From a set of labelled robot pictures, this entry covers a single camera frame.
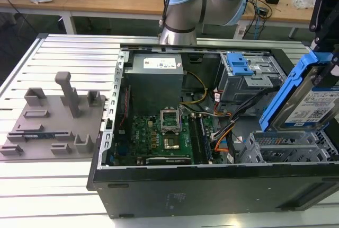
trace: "blue plastic latch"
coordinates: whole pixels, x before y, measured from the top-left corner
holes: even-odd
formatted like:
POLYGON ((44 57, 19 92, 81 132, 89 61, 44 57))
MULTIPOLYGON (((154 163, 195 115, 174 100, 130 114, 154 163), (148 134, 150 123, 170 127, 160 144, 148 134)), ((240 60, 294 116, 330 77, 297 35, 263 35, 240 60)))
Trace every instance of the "blue plastic latch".
POLYGON ((228 53, 226 62, 232 68, 233 75, 252 76, 254 74, 249 68, 247 60, 241 53, 228 53))

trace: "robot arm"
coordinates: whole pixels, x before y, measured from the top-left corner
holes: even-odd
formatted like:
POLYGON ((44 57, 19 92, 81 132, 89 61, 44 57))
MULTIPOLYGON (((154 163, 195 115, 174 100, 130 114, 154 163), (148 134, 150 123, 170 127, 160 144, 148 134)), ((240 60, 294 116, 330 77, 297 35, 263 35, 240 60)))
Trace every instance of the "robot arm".
POLYGON ((236 24, 245 7, 246 0, 169 0, 160 44, 196 45, 198 23, 236 24))

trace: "wooden workbench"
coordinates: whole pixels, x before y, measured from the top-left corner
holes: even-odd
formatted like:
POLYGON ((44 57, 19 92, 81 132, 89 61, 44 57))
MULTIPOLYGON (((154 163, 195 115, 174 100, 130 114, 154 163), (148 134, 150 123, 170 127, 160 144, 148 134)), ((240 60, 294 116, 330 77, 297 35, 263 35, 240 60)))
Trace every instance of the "wooden workbench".
MULTIPOLYGON (((39 5, 28 0, 10 1, 21 13, 62 16, 69 34, 76 33, 73 16, 158 20, 163 11, 163 0, 53 0, 39 5)), ((271 7, 273 14, 266 24, 283 27, 307 27, 313 11, 294 8, 292 0, 280 0, 278 5, 271 5, 271 7)), ((0 12, 15 11, 7 0, 0 0, 0 12)), ((254 9, 248 4, 239 23, 240 27, 237 29, 240 31, 240 36, 240 29, 249 25, 253 17, 254 9)))

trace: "metal slotted table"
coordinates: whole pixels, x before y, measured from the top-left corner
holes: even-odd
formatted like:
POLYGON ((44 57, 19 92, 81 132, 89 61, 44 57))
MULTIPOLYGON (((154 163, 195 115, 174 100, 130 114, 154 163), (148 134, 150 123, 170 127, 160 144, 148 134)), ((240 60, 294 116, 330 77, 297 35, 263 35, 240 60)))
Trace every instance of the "metal slotted table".
MULTIPOLYGON (((121 43, 157 44, 153 37, 38 38, 0 88, 0 145, 20 115, 29 87, 61 95, 58 71, 72 73, 78 94, 111 89, 121 43)), ((299 42, 199 39, 200 45, 281 48, 296 63, 308 50, 299 42)), ((339 193, 304 212, 111 220, 96 192, 86 190, 90 160, 0 163, 0 227, 339 227, 339 193)))

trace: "hard drive label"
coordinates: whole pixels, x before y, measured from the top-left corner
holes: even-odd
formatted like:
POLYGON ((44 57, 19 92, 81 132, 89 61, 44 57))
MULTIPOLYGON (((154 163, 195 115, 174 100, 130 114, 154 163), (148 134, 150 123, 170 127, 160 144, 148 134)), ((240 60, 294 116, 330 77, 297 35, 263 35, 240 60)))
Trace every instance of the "hard drive label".
POLYGON ((304 126, 321 121, 335 107, 339 92, 310 91, 299 103, 285 123, 288 126, 304 126))

